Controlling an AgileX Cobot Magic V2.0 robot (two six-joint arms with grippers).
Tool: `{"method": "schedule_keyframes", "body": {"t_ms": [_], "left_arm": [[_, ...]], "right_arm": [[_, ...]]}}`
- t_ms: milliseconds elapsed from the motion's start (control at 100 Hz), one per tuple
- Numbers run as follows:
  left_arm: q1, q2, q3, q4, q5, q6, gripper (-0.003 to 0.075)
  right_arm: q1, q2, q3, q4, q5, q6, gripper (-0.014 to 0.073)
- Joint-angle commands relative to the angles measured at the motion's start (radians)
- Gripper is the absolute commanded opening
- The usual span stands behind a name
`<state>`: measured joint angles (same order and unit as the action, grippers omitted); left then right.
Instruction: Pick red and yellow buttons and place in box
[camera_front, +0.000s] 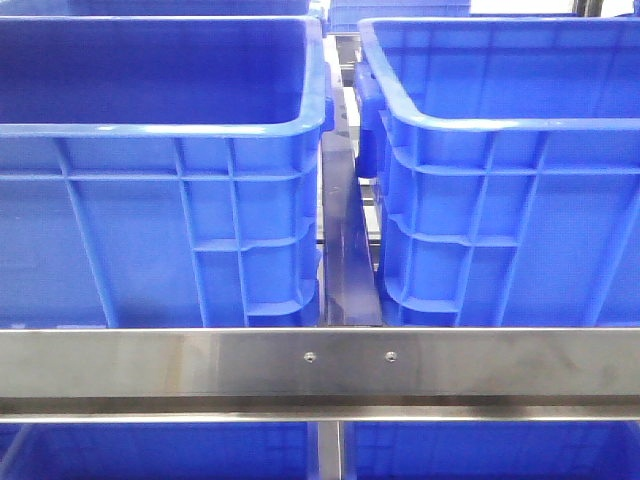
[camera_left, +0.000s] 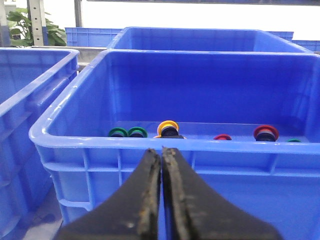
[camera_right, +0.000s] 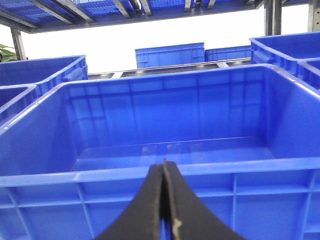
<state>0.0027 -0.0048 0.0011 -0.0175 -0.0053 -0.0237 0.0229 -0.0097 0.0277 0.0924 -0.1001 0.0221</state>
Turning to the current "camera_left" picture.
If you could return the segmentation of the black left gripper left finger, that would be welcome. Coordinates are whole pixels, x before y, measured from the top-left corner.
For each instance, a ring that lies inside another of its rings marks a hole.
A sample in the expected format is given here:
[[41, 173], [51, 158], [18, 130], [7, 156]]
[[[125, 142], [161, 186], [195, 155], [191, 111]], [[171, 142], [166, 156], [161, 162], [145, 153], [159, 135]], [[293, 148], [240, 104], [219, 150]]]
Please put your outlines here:
[[62, 227], [56, 240], [156, 240], [161, 158], [148, 148], [125, 183], [107, 200]]

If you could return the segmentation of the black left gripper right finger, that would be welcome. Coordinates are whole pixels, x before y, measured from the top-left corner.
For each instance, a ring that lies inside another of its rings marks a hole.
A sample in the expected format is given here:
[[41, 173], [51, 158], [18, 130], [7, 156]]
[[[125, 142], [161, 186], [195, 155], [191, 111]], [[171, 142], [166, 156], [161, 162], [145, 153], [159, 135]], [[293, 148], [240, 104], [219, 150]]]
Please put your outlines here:
[[165, 227], [169, 240], [281, 240], [271, 224], [213, 190], [177, 148], [162, 149]]

